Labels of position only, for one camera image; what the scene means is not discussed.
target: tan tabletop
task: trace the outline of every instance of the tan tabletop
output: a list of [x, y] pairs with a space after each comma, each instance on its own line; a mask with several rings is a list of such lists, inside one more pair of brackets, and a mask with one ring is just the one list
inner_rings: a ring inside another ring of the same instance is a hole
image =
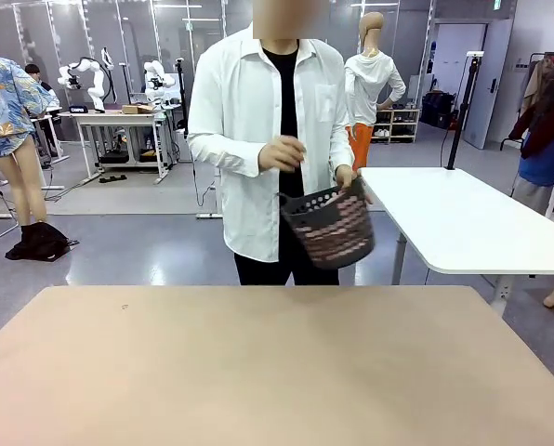
[[554, 446], [472, 290], [50, 288], [0, 332], [0, 446]]

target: clothing rack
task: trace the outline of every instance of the clothing rack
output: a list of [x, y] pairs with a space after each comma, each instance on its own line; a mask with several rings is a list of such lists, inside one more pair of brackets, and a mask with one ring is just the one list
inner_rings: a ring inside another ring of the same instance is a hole
[[[554, 51], [546, 51], [545, 53], [532, 53], [531, 56], [529, 56], [529, 65], [527, 66], [527, 69], [529, 69], [529, 67], [531, 67], [531, 64], [534, 63], [534, 58], [535, 57], [538, 57], [538, 56], [541, 56], [542, 59], [547, 57], [547, 56], [550, 56], [550, 57], [554, 57]], [[519, 116], [517, 119], [519, 119], [521, 117], [521, 107], [519, 107]], [[504, 150], [504, 145], [507, 141], [513, 141], [513, 142], [517, 142], [519, 144], [521, 144], [521, 148], [522, 148], [522, 145], [523, 143], [525, 142], [524, 139], [510, 139], [510, 138], [505, 138], [502, 140], [502, 143], [500, 144], [500, 151], [503, 151]]]

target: dark gray basket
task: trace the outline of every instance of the dark gray basket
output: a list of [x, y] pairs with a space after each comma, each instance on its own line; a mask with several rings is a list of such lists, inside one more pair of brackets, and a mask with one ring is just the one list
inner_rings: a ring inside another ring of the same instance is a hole
[[368, 256], [375, 247], [360, 178], [346, 190], [337, 187], [286, 198], [281, 212], [317, 268], [347, 267]]

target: man's right hand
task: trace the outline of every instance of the man's right hand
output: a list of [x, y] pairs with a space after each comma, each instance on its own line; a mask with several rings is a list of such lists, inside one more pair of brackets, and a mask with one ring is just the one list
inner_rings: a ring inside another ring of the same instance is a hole
[[304, 161], [306, 148], [294, 137], [277, 137], [262, 148], [258, 154], [261, 172], [276, 167], [283, 172], [294, 172]]

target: shoe rack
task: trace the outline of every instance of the shoe rack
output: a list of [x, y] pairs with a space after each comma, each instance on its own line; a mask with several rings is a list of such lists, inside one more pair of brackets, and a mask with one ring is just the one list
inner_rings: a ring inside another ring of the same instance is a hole
[[419, 109], [390, 109], [379, 111], [372, 142], [416, 142]]

